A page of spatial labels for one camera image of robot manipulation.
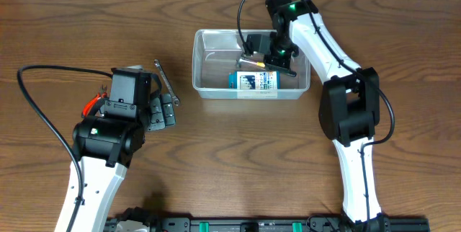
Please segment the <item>clear plastic container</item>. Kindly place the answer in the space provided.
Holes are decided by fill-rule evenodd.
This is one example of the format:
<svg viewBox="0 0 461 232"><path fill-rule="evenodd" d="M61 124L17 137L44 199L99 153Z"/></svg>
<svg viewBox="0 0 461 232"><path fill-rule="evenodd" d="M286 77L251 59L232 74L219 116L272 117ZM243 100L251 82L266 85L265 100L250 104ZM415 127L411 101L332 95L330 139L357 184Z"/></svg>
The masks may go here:
<svg viewBox="0 0 461 232"><path fill-rule="evenodd" d="M243 59L237 30L198 30L192 54L192 85L203 99L299 99L310 88L305 55L291 59L295 77L266 70L260 57Z"/></svg>

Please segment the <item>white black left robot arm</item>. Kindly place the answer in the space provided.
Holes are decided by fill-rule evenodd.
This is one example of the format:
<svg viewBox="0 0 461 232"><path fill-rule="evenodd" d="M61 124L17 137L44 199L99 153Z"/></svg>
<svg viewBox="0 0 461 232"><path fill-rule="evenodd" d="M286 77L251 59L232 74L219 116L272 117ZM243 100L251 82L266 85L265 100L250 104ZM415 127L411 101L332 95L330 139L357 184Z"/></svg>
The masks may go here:
<svg viewBox="0 0 461 232"><path fill-rule="evenodd" d="M114 68L108 97L98 99L73 130L71 165L57 231L102 231L112 201L147 132L175 125L180 101L164 71Z"/></svg>

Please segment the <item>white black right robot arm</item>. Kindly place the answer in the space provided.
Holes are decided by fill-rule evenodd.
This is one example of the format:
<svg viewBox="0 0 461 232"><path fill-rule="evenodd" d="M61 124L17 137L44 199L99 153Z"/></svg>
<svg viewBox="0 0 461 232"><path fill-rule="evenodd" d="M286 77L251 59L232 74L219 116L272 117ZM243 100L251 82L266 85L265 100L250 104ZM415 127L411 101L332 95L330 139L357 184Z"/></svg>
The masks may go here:
<svg viewBox="0 0 461 232"><path fill-rule="evenodd" d="M275 30L267 66L292 75L290 60L304 53L322 84L319 122L339 156L343 212L356 226L376 226L381 207L375 194L372 143L380 121L379 77L361 68L338 46L311 0L266 0Z"/></svg>

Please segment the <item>silver combination wrench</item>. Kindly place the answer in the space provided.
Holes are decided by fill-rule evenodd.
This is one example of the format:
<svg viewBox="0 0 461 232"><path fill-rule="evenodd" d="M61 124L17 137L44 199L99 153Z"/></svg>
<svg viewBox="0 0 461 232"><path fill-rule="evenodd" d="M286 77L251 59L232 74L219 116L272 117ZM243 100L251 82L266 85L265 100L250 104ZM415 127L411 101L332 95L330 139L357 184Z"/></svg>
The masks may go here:
<svg viewBox="0 0 461 232"><path fill-rule="evenodd" d="M168 77L166 76L161 64L160 64L160 61L155 59L154 60L154 65L155 67L158 69L162 79L164 80L164 83L166 85L166 88L168 89L170 95L171 95L171 100L172 100L172 103L175 105L175 106L179 106L180 105L180 99L178 98L178 96L176 95L176 93L174 92L169 80L168 80Z"/></svg>

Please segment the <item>small claw hammer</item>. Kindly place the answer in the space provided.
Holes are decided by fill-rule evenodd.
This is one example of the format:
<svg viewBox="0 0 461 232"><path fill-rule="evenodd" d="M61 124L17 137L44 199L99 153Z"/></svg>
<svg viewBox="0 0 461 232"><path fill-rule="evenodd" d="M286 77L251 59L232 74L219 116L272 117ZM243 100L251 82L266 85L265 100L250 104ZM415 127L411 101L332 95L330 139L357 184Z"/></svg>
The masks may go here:
<svg viewBox="0 0 461 232"><path fill-rule="evenodd" d="M290 68L290 64L287 61L280 61L278 58L271 55L265 55L263 61L257 61L251 56L242 54L236 61L236 67L251 67L265 71L278 71L290 77L297 76L297 73Z"/></svg>

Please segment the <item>white screwdriver set box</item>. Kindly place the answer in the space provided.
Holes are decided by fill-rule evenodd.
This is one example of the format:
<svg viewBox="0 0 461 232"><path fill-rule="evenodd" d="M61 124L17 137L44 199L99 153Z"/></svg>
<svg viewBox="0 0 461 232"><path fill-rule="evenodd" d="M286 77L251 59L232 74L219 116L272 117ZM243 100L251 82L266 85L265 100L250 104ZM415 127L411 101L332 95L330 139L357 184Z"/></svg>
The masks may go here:
<svg viewBox="0 0 461 232"><path fill-rule="evenodd" d="M267 90L279 89L278 71L235 71L228 76L230 89Z"/></svg>

